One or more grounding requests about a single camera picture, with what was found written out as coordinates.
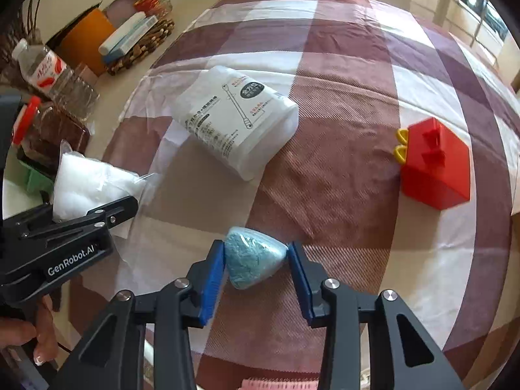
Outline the person's left hand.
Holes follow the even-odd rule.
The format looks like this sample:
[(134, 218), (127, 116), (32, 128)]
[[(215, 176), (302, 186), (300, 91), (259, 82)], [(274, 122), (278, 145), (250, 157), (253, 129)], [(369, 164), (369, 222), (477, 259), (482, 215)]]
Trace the person's left hand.
[(35, 364), (42, 365), (54, 360), (58, 355), (57, 336), (52, 316), (52, 300), (44, 296), (37, 304), (35, 323), (14, 318), (1, 318), (1, 349), (8, 346), (21, 346), (36, 339), (33, 351)]

